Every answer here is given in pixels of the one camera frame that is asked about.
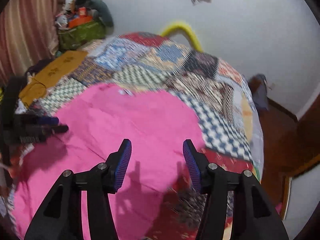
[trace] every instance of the yellow curved headboard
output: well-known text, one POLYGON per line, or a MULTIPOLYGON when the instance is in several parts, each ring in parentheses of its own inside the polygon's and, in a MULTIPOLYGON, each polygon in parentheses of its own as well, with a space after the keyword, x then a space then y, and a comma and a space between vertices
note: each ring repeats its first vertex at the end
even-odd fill
POLYGON ((187 36, 189 37, 190 41, 191 41, 191 45, 192 47, 199 51, 199 52, 203 52, 201 44, 196 36, 196 34, 193 32, 193 30, 191 29, 190 25, 188 25, 187 23, 184 22, 174 22, 171 23, 169 26, 167 26, 165 28, 165 30, 160 34, 162 37, 167 37, 168 35, 170 35, 172 32, 175 32, 177 30, 182 30, 184 31, 187 36))

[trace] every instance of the silver screw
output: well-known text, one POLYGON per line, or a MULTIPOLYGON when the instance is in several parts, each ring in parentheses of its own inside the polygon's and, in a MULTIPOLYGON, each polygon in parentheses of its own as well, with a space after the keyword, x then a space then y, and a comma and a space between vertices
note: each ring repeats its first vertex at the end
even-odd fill
POLYGON ((71 170, 65 170, 65 171, 63 172, 63 176, 65 176, 65 177, 70 176, 70 174, 71 174, 71 170))
POLYGON ((218 168, 218 165, 215 164, 215 163, 209 163, 209 164, 208 164, 208 167, 209 167, 210 169, 212 169, 212 170, 215 170, 216 168, 218 168))
POLYGON ((107 167, 107 165, 105 163, 99 163, 98 164, 98 169, 103 170, 107 167))
POLYGON ((243 174, 244 174, 245 176, 247 176, 247 177, 251 177, 251 176, 252 176, 252 172, 249 171, 249 170, 245 170, 245 171, 243 172, 243 174))

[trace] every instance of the pink shirt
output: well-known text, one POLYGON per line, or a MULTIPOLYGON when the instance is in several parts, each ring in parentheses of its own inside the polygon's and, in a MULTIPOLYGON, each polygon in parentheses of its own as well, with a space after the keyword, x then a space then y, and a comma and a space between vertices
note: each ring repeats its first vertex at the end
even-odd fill
MULTIPOLYGON (((66 170, 90 170, 132 142, 132 155, 122 187, 109 194, 119 239, 137 240, 157 217, 167 188, 185 165, 182 143, 192 139, 204 146, 198 118, 191 108, 166 91, 121 94, 114 84, 90 87, 56 116, 69 132, 38 144, 24 158, 15 193, 13 215, 17 233, 24 237, 42 200, 66 170)), ((90 239, 86 192, 82 195, 84 239, 90 239)))

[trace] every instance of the patchwork quilt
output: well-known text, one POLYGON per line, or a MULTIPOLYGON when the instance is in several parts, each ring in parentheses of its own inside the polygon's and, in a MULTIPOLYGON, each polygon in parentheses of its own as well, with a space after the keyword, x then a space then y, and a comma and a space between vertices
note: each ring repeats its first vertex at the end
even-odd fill
MULTIPOLYGON (((228 63, 151 33, 130 33, 82 47, 89 54, 29 111, 53 115, 60 107, 99 82, 112 82, 124 91, 166 90, 198 116, 209 161, 225 170, 252 170, 259 176, 257 146, 252 131, 257 115, 247 82, 228 63)), ((193 239, 206 196, 192 188, 188 171, 168 189, 159 218, 145 239, 193 239), (174 217, 174 225, 164 221, 174 217)), ((226 227, 232 223, 233 194, 228 194, 226 227)))

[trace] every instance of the striped curtain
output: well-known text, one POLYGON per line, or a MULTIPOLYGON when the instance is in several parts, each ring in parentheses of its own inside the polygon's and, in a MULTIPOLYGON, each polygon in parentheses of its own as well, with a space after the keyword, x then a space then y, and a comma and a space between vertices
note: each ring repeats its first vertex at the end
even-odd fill
POLYGON ((0 83, 58 49, 54 16, 65 0, 10 0, 0 14, 0 83))

